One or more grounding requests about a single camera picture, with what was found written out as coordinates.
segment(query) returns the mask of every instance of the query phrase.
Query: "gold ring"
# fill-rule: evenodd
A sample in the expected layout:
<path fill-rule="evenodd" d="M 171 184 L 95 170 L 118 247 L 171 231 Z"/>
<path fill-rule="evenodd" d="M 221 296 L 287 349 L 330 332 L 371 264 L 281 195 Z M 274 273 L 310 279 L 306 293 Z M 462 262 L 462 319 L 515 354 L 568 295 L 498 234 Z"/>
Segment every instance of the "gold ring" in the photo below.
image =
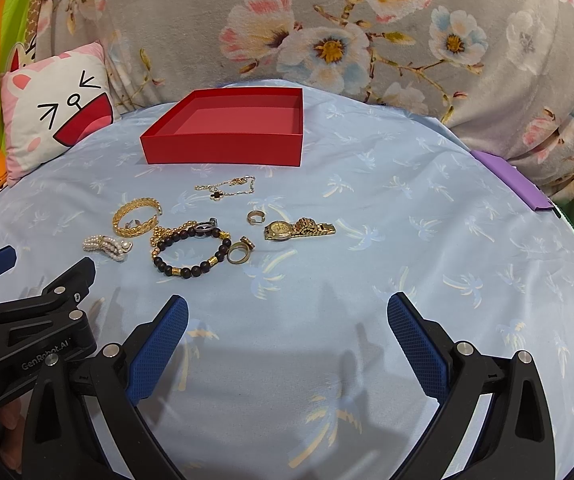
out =
<path fill-rule="evenodd" d="M 244 264 L 249 259 L 249 256 L 251 256 L 251 251 L 253 251 L 254 248 L 255 248 L 255 246 L 251 242 L 251 240 L 249 238 L 247 238 L 246 236 L 243 236 L 242 238 L 240 238 L 239 242 L 236 242 L 235 244 L 231 245 L 231 247 L 227 251 L 227 261 L 230 264 L 234 264 L 234 265 Z M 239 260 L 232 260 L 231 259 L 231 253 L 237 249 L 244 251 L 244 256 L 242 258 L 240 258 Z"/>
<path fill-rule="evenodd" d="M 257 221 L 254 216 L 260 217 L 260 221 Z M 262 211 L 251 211 L 250 213 L 247 213 L 247 221 L 251 225 L 261 224 L 264 222 L 264 213 Z"/>
<path fill-rule="evenodd" d="M 149 220 L 144 223 L 136 222 L 135 227 L 129 227 L 131 222 L 125 225 L 125 227 L 119 227 L 118 222 L 125 216 L 127 213 L 133 211 L 134 209 L 138 209 L 140 207 L 153 207 L 158 211 L 158 214 L 163 213 L 163 209 L 160 205 L 160 202 L 154 198 L 137 198 L 132 200 L 131 202 L 126 203 L 122 206 L 116 214 L 113 215 L 113 231 L 118 235 L 122 236 L 123 238 L 133 238 L 135 236 L 143 235 L 154 227 L 158 225 L 158 215 L 153 215 Z"/>

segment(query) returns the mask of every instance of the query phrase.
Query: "red box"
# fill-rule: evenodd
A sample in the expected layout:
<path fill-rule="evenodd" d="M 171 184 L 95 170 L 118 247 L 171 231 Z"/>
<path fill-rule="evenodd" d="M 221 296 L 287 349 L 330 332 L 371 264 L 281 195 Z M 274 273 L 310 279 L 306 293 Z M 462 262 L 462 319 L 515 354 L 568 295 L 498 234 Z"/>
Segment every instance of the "red box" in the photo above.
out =
<path fill-rule="evenodd" d="M 149 164 L 299 166 L 302 89 L 195 90 L 140 136 Z"/>

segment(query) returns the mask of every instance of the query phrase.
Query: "gold watch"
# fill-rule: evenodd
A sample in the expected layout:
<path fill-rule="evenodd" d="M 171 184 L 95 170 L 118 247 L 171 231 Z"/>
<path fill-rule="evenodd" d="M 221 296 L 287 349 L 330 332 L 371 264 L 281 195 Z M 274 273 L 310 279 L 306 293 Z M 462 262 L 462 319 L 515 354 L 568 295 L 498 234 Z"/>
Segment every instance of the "gold watch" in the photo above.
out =
<path fill-rule="evenodd" d="M 311 218 L 301 218 L 295 224 L 283 220 L 272 222 L 264 228 L 265 240 L 289 240 L 308 236 L 333 235 L 336 228 L 331 224 L 317 224 Z"/>

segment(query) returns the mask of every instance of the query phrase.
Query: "pillow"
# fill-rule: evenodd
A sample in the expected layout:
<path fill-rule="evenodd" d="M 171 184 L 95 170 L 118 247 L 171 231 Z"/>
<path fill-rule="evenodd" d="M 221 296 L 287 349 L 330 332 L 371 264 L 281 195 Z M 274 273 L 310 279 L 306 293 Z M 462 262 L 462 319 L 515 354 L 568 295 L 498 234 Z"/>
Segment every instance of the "pillow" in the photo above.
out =
<path fill-rule="evenodd" d="M 9 186 L 120 117 L 103 60 L 91 43 L 2 76 Z"/>

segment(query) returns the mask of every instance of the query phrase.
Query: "purple object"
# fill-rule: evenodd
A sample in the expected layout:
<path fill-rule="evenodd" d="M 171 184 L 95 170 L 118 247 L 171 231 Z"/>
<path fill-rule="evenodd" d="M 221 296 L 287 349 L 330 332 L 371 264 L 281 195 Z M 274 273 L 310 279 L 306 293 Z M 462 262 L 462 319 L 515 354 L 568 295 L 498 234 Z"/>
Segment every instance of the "purple object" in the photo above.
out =
<path fill-rule="evenodd" d="M 477 150 L 471 151 L 471 155 L 509 186 L 533 211 L 555 210 L 547 196 L 502 157 Z"/>

